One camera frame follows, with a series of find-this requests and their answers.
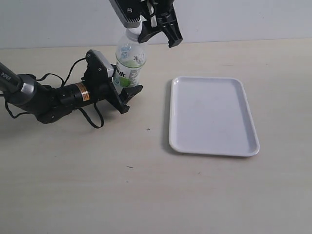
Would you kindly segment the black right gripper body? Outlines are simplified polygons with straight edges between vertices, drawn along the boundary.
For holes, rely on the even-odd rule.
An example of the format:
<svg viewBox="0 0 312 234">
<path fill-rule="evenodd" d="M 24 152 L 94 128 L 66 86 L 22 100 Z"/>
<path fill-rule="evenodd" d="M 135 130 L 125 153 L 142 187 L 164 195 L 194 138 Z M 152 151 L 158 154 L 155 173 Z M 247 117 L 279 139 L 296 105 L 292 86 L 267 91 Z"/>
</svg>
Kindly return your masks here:
<svg viewBox="0 0 312 234">
<path fill-rule="evenodd" d="M 174 0 L 140 0 L 141 15 L 145 18 L 142 29 L 160 27 L 176 28 Z"/>
</svg>

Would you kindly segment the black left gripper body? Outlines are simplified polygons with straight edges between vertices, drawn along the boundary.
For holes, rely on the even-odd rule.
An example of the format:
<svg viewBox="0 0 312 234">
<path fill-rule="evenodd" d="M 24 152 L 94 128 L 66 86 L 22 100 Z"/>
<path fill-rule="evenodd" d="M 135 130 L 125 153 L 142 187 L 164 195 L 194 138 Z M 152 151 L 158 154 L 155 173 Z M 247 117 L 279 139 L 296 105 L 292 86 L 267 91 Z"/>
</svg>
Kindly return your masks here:
<svg viewBox="0 0 312 234">
<path fill-rule="evenodd" d="M 87 69 L 81 80 L 89 92 L 90 100 L 80 103 L 80 107 L 106 100 L 121 114 L 129 111 L 129 106 L 121 99 L 112 82 L 116 65 L 110 64 L 110 66 L 113 69 L 111 76 L 108 75 L 106 67 L 100 67 L 99 64 L 92 64 L 91 62 L 87 63 Z"/>
</svg>

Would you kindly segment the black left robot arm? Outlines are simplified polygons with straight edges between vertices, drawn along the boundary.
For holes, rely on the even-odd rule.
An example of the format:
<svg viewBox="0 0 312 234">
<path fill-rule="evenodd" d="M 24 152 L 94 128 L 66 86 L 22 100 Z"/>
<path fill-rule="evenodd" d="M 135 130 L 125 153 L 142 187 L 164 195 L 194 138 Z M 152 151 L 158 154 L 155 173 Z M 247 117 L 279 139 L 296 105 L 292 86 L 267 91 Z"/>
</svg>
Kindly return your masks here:
<svg viewBox="0 0 312 234">
<path fill-rule="evenodd" d="M 5 108 L 12 118 L 32 114 L 37 121 L 49 124 L 79 110 L 88 123 L 96 129 L 104 126 L 104 117 L 97 103 L 106 100 L 121 114 L 129 111 L 127 103 L 143 89 L 142 85 L 123 88 L 117 93 L 112 83 L 116 66 L 88 62 L 81 82 L 66 85 L 61 81 L 59 88 L 42 85 L 32 74 L 15 74 L 5 65 L 0 66 L 0 90 Z"/>
</svg>

